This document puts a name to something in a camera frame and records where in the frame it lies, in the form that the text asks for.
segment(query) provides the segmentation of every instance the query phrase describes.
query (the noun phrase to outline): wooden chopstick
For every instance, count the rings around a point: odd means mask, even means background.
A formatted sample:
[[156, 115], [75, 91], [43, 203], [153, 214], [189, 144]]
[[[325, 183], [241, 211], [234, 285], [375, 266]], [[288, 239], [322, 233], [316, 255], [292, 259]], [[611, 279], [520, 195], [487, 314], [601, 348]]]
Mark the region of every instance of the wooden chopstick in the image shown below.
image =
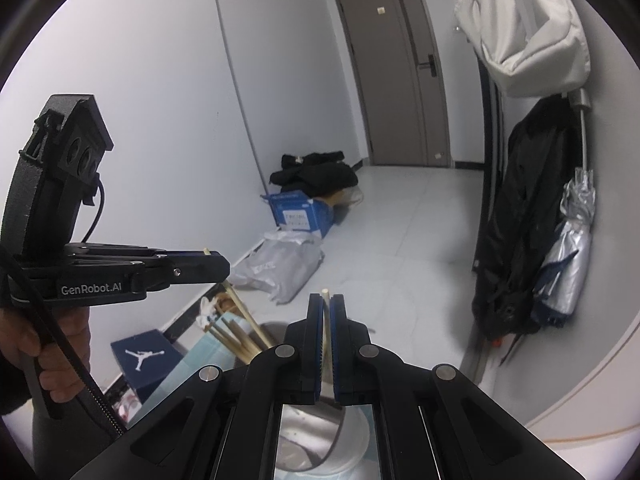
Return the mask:
[[244, 318], [249, 322], [251, 328], [254, 329], [254, 332], [257, 333], [260, 339], [262, 339], [262, 342], [267, 346], [267, 348], [274, 347], [275, 345], [271, 341], [271, 339], [264, 333], [264, 330], [260, 328], [260, 325], [255, 322], [254, 317], [249, 314], [249, 311], [247, 310], [242, 300], [236, 294], [231, 283], [225, 280], [224, 282], [222, 282], [222, 285], [225, 287], [226, 293], [231, 296], [232, 300], [234, 300], [234, 303], [238, 306], [238, 309], [240, 310]]
[[320, 292], [322, 296], [322, 380], [325, 383], [333, 384], [334, 375], [332, 372], [332, 353], [331, 353], [331, 321], [329, 314], [329, 302], [331, 295], [329, 289], [324, 288]]
[[251, 362], [251, 359], [253, 359], [254, 356], [249, 355], [242, 345], [225, 335], [225, 333], [223, 333], [218, 327], [213, 324], [209, 324], [207, 325], [207, 330], [244, 364], [247, 365]]
[[216, 307], [216, 312], [220, 314], [219, 319], [222, 321], [222, 323], [225, 324], [225, 326], [229, 330], [231, 330], [231, 333], [234, 336], [236, 336], [236, 338], [238, 338], [238, 341], [240, 342], [240, 344], [242, 344], [249, 350], [249, 354], [252, 354], [255, 357], [257, 354], [262, 352], [262, 348], [260, 348], [254, 342], [254, 340], [251, 339], [251, 337], [244, 332], [244, 330], [242, 330], [242, 328], [238, 325], [238, 323], [236, 323], [234, 320], [227, 321], [224, 317], [222, 317], [224, 312], [222, 312], [222, 309], [220, 308], [220, 306], [216, 304], [215, 307]]

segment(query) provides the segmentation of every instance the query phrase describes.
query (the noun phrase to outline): white bag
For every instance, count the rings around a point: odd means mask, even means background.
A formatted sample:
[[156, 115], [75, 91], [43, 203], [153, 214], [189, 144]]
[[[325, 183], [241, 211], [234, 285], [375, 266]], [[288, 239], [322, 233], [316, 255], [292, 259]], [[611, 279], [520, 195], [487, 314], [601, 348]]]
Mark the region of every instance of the white bag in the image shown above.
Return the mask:
[[231, 269], [232, 285], [269, 293], [276, 304], [289, 303], [322, 262], [322, 239], [304, 231], [273, 231], [264, 243]]
[[589, 76], [587, 40], [571, 0], [456, 0], [454, 12], [510, 97], [568, 92]]

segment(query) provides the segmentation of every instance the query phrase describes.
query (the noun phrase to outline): metal pivot screw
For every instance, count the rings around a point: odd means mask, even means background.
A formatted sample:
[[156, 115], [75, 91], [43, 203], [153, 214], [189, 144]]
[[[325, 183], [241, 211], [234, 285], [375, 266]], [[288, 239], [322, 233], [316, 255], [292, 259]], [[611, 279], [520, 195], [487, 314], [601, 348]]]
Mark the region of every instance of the metal pivot screw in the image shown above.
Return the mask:
[[198, 377], [208, 383], [209, 381], [215, 381], [219, 375], [220, 372], [215, 366], [205, 366], [200, 370]]
[[276, 348], [276, 355], [278, 357], [291, 357], [295, 352], [296, 349], [291, 345], [280, 345]]
[[375, 357], [380, 353], [380, 350], [375, 345], [363, 345], [360, 347], [359, 352], [362, 357]]
[[443, 381], [451, 381], [456, 377], [456, 369], [449, 365], [438, 366], [436, 375]]

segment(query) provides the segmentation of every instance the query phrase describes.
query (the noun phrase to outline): hand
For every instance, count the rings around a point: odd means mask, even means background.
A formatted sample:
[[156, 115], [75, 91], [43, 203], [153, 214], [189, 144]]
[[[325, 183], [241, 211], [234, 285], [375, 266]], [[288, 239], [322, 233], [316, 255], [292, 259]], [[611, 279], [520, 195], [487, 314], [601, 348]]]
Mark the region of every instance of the hand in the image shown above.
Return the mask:
[[[56, 317], [62, 332], [89, 369], [89, 309], [70, 308]], [[40, 385], [50, 392], [54, 402], [69, 402], [84, 388], [58, 345], [52, 343], [40, 349], [40, 341], [31, 323], [20, 313], [6, 308], [0, 309], [0, 351], [18, 368], [20, 352], [37, 357], [43, 370]]]

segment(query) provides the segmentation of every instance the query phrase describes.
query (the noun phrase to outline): door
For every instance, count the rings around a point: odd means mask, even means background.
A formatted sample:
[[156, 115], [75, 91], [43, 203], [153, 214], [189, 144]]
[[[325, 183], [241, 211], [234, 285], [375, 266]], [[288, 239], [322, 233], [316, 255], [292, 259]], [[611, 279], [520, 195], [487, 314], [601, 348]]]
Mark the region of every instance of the door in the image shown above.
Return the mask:
[[373, 164], [449, 166], [436, 49], [422, 0], [338, 0]]

